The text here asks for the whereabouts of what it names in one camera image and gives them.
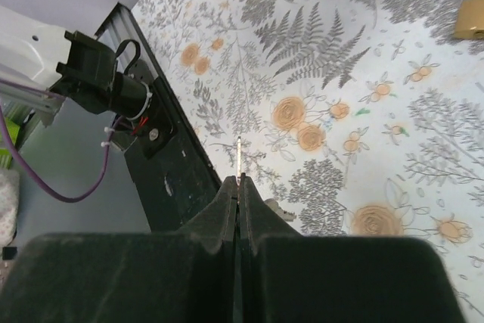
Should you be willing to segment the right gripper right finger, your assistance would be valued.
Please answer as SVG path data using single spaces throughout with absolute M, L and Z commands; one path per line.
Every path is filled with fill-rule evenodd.
M 442 260 L 404 237 L 305 237 L 239 184 L 246 322 L 463 322 Z

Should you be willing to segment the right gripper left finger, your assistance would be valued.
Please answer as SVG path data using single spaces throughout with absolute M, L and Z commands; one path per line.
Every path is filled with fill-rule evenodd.
M 3 322 L 230 322 L 234 177 L 179 230 L 47 234 L 16 258 Z

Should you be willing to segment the small metal key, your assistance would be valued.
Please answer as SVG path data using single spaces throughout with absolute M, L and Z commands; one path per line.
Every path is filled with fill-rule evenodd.
M 237 137 L 237 174 L 236 174 L 236 179 L 237 179 L 237 185 L 240 185 L 241 181 L 241 176 L 242 176 L 242 140 L 241 137 Z

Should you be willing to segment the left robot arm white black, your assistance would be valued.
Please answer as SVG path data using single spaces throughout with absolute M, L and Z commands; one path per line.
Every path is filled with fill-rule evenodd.
M 1 92 L 45 113 L 54 113 L 64 98 L 89 113 L 116 113 L 148 159 L 177 131 L 150 56 L 121 4 L 94 36 L 1 8 Z

